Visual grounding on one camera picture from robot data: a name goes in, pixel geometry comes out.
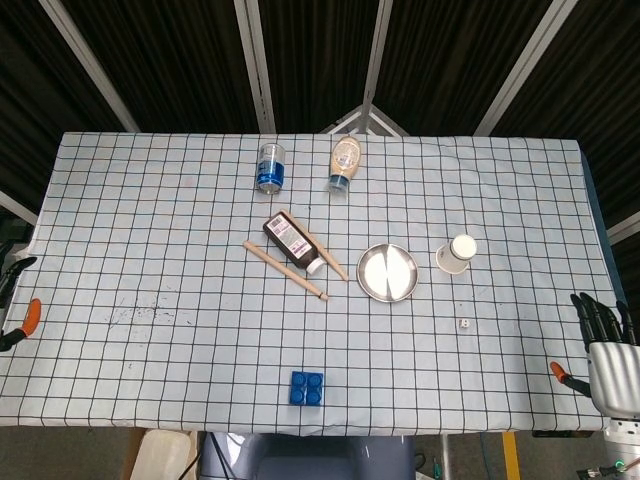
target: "metal plate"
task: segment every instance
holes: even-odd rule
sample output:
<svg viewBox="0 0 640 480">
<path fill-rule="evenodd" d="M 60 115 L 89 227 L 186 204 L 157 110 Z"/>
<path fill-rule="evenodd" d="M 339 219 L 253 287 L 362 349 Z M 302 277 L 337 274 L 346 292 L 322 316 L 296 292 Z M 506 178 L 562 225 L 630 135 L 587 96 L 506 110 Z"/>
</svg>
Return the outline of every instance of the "metal plate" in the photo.
<svg viewBox="0 0 640 480">
<path fill-rule="evenodd" d="M 358 282 L 372 298 L 397 302 L 418 284 L 418 266 L 409 252 L 390 243 L 374 245 L 358 261 Z"/>
</svg>

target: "wooden dowel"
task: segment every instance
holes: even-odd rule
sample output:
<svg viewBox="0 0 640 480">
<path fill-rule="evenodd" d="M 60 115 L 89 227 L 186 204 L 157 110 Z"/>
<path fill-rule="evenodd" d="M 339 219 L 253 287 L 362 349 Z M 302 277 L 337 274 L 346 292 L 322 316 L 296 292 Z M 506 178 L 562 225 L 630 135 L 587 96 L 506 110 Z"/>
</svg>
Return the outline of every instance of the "wooden dowel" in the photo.
<svg viewBox="0 0 640 480">
<path fill-rule="evenodd" d="M 338 275 L 340 275 L 340 277 L 346 282 L 349 280 L 349 276 L 347 275 L 347 272 L 345 272 L 343 270 L 343 268 L 340 266 L 340 264 L 338 263 L 338 261 L 333 258 L 333 255 L 331 255 L 326 248 L 324 248 L 324 245 L 322 245 L 310 232 L 309 230 L 307 230 L 305 228 L 304 225 L 302 225 L 297 219 L 296 217 L 294 217 L 293 215 L 291 215 L 291 213 L 289 213 L 287 210 L 280 210 L 280 213 L 282 213 L 285 217 L 287 217 L 289 220 L 291 220 L 291 223 L 293 223 L 302 233 L 304 233 L 307 237 L 309 237 L 309 240 L 311 240 L 311 243 L 313 243 L 315 245 L 315 247 L 318 249 L 318 253 L 320 255 L 322 255 L 322 257 L 327 261 L 327 263 L 331 266 L 331 268 L 333 268 Z"/>
<path fill-rule="evenodd" d="M 275 268 L 280 273 L 282 273 L 284 276 L 289 277 L 291 280 L 296 282 L 302 288 L 305 288 L 305 289 L 309 290 L 311 293 L 313 293 L 318 298 L 324 300 L 325 302 L 329 299 L 329 296 L 326 293 L 324 293 L 322 290 L 320 290 L 318 287 L 316 287 L 313 283 L 309 282 L 306 278 L 298 275 L 293 270 L 288 269 L 282 263 L 277 261 L 275 258 L 270 257 L 267 254 L 267 252 L 263 251 L 262 249 L 260 249 L 260 247 L 257 247 L 256 245 L 251 243 L 249 240 L 246 240 L 242 245 L 244 245 L 244 248 L 249 250 L 256 257 L 264 260 L 269 265 L 271 265 L 273 268 Z"/>
</svg>

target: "floor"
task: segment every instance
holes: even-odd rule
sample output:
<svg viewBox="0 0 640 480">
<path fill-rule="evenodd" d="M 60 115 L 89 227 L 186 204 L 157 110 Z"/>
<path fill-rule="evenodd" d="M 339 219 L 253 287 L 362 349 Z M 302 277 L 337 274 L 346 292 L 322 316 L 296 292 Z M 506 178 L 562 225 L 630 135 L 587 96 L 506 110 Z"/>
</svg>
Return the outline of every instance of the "floor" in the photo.
<svg viewBox="0 0 640 480">
<path fill-rule="evenodd" d="M 2 478 L 21 479 L 119 479 L 135 435 L 125 428 L 0 428 Z M 487 470 L 483 461 L 484 442 Z M 579 468 L 606 463 L 601 433 L 591 438 L 533 438 L 516 435 L 520 478 L 573 479 Z M 440 437 L 417 438 L 417 449 L 426 457 L 421 472 L 432 475 L 432 459 L 442 463 Z M 453 479 L 506 480 L 502 436 L 499 433 L 449 436 Z"/>
</svg>

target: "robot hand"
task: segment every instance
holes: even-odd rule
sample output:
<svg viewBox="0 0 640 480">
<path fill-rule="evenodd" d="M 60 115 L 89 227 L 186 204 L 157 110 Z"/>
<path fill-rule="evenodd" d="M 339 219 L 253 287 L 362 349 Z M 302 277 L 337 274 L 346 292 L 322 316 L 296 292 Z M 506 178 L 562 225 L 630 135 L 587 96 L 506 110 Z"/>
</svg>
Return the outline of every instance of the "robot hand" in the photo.
<svg viewBox="0 0 640 480">
<path fill-rule="evenodd" d="M 571 295 L 580 319 L 580 331 L 588 353 L 590 384 L 567 374 L 560 365 L 551 370 L 560 383 L 590 397 L 604 416 L 640 418 L 640 332 L 627 306 L 618 302 L 622 323 L 609 307 L 586 293 Z"/>
<path fill-rule="evenodd" d="M 589 383 L 573 378 L 556 362 L 551 362 L 551 370 L 560 383 L 591 398 L 600 413 L 611 417 L 605 445 L 612 465 L 580 470 L 578 477 L 640 479 L 640 324 L 631 320 L 622 302 L 616 305 L 618 322 L 610 308 L 586 293 L 571 295 L 571 301 L 580 319 Z"/>
</svg>

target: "soda can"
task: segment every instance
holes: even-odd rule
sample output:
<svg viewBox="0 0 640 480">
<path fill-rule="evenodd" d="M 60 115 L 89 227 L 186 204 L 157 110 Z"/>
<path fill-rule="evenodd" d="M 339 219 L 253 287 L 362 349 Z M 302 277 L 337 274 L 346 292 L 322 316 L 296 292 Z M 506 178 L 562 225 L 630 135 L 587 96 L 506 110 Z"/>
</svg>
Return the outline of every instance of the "soda can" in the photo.
<svg viewBox="0 0 640 480">
<path fill-rule="evenodd" d="M 267 143 L 258 152 L 256 185 L 269 195 L 277 193 L 284 182 L 285 150 L 277 143 Z"/>
</svg>

